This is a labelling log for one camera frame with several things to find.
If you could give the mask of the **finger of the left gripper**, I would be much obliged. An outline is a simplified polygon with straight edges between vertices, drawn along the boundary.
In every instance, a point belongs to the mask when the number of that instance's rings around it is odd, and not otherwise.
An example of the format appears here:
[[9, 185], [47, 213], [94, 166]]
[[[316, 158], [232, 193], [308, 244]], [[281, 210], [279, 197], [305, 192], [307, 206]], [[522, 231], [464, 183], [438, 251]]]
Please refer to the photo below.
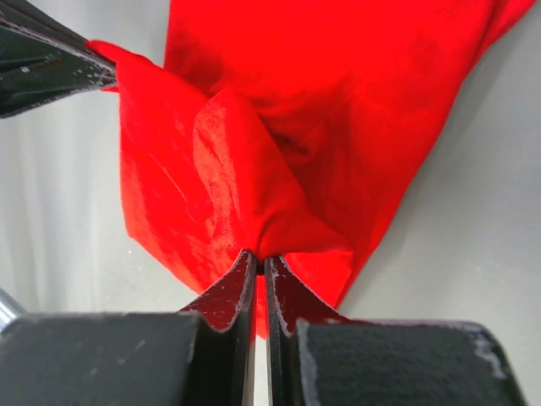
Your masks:
[[83, 64], [30, 65], [1, 73], [1, 118], [27, 112], [78, 93], [116, 84], [113, 69]]
[[1, 2], [1, 73], [30, 65], [115, 65], [86, 46], [86, 39], [27, 1]]

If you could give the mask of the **red t shirt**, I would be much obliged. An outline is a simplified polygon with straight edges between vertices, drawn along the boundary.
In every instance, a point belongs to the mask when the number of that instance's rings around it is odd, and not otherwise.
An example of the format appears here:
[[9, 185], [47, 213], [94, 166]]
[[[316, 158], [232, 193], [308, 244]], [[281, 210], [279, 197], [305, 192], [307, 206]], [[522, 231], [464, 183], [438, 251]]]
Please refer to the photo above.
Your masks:
[[240, 250], [339, 305], [462, 82], [529, 1], [173, 1], [116, 65], [128, 235], [195, 292]]

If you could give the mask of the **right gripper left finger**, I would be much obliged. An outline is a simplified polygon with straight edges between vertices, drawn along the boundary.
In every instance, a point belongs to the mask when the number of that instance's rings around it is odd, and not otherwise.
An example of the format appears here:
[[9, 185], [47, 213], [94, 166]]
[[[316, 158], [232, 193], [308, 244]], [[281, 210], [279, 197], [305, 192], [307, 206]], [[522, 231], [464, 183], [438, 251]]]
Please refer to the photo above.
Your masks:
[[4, 405], [250, 405], [257, 261], [173, 313], [24, 315], [1, 334]]

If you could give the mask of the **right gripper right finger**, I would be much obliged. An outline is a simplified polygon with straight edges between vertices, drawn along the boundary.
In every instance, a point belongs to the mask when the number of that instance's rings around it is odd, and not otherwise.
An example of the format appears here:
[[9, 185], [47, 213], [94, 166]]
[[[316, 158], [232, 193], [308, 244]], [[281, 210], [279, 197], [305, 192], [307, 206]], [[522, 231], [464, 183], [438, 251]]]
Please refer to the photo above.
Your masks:
[[352, 320], [265, 261], [273, 405], [523, 405], [503, 348], [463, 321]]

